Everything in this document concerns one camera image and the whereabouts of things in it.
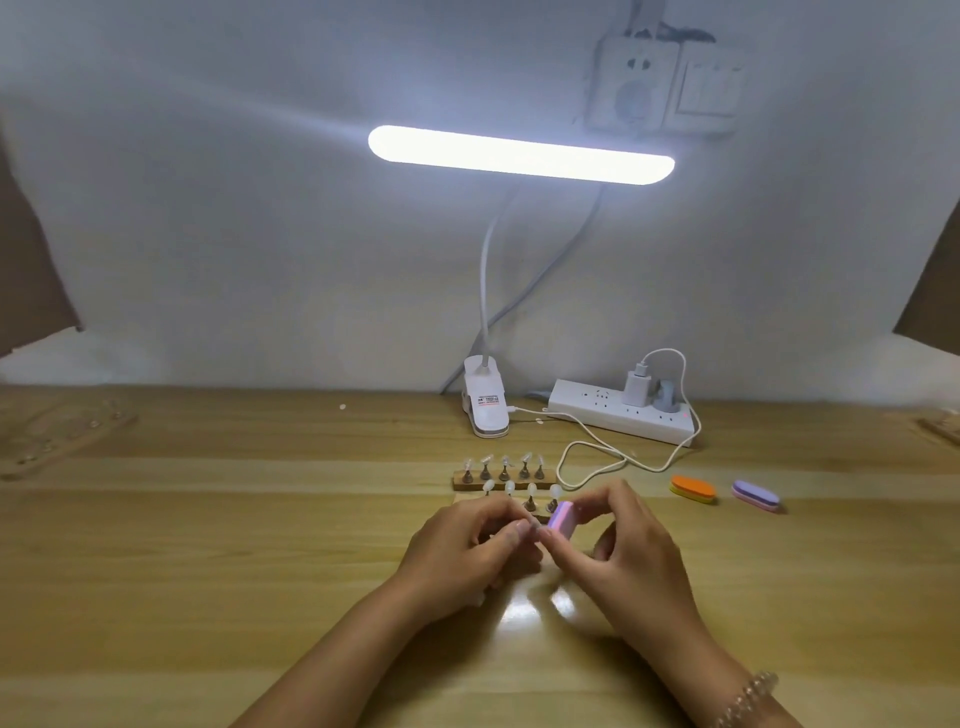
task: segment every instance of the nail buffer block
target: nail buffer block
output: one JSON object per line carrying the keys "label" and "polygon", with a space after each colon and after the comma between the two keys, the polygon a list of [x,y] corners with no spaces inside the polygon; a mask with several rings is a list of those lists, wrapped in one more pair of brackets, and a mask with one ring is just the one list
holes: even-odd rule
{"label": "nail buffer block", "polygon": [[746,480],[735,480],[733,482],[733,495],[771,513],[780,510],[780,496],[771,493],[766,488],[748,483]]}

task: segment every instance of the plug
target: plug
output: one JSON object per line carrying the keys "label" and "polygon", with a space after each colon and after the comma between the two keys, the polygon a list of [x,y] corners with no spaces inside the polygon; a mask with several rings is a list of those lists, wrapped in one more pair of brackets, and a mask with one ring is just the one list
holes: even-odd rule
{"label": "plug", "polygon": [[623,385],[623,403],[631,407],[645,407],[650,403],[652,379],[647,374],[647,365],[642,362],[632,372],[627,373],[627,382]]}

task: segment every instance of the white charging cable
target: white charging cable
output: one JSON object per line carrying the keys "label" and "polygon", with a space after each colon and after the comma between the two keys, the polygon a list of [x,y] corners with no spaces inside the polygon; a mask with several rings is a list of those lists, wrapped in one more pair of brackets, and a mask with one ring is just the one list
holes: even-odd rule
{"label": "white charging cable", "polygon": [[[553,418],[566,417],[572,420],[573,422],[575,422],[580,427],[582,427],[584,429],[584,432],[586,432],[587,435],[589,435],[594,440],[594,442],[592,443],[587,442],[586,440],[575,440],[574,442],[570,443],[564,448],[564,453],[560,456],[560,460],[557,461],[557,480],[560,482],[561,485],[564,486],[564,490],[566,491],[580,490],[597,475],[618,471],[621,468],[625,468],[627,466],[627,463],[630,463],[631,465],[635,465],[638,468],[642,468],[645,471],[649,471],[650,473],[663,473],[663,471],[665,471],[667,468],[673,465],[673,461],[677,458],[677,453],[680,452],[680,449],[684,447],[687,443],[691,442],[697,435],[700,434],[701,430],[703,429],[703,423],[701,423],[700,421],[700,415],[698,415],[696,410],[693,408],[693,404],[690,402],[690,400],[686,398],[686,391],[684,390],[684,380],[686,378],[686,357],[684,356],[684,353],[676,349],[654,349],[652,352],[648,353],[646,356],[643,357],[643,359],[640,360],[640,364],[646,364],[647,359],[650,358],[650,356],[659,352],[673,352],[674,354],[679,356],[681,361],[684,363],[684,367],[680,372],[680,396],[683,397],[684,402],[686,402],[686,404],[689,405],[690,415],[697,425],[696,429],[694,429],[693,431],[693,434],[687,437],[679,445],[677,445],[674,448],[673,452],[670,453],[670,456],[666,459],[666,462],[663,463],[663,465],[661,465],[659,468],[654,468],[652,466],[645,465],[641,463],[639,460],[637,460],[636,458],[628,455],[623,450],[615,448],[610,443],[604,442],[595,434],[593,434],[590,428],[584,425],[579,418],[577,418],[574,415],[571,415],[569,412],[551,412],[546,407],[544,407],[542,410],[524,409],[523,407],[512,407],[512,406],[507,407],[508,412],[527,412],[531,415],[546,415],[547,417],[553,417]],[[597,470],[593,471],[591,474],[589,474],[579,483],[568,483],[564,480],[563,476],[561,475],[561,468],[564,466],[566,456],[570,452],[570,449],[576,447],[577,445],[583,445],[587,448],[598,449],[601,452],[605,452],[607,455],[613,455],[614,457],[618,457],[620,458],[620,460],[615,463],[610,463],[610,465],[605,465],[603,468],[597,468]]]}

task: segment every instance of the white power strip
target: white power strip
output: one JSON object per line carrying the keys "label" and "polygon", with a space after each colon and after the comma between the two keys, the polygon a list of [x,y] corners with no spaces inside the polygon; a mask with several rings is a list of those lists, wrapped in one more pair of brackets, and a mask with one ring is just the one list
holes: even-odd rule
{"label": "white power strip", "polygon": [[679,412],[669,414],[660,412],[652,404],[645,407],[624,404],[622,397],[623,392],[616,389],[557,379],[550,393],[549,409],[574,415],[585,425],[671,445],[679,445],[693,435],[695,425],[686,402],[680,404]]}

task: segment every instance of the beaded bracelet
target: beaded bracelet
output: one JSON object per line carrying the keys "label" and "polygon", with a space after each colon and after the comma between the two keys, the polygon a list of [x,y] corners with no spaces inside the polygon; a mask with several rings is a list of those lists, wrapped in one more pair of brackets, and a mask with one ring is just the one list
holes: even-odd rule
{"label": "beaded bracelet", "polygon": [[758,672],[733,704],[713,722],[713,728],[737,728],[743,725],[744,718],[754,711],[760,700],[774,691],[779,680],[775,672]]}

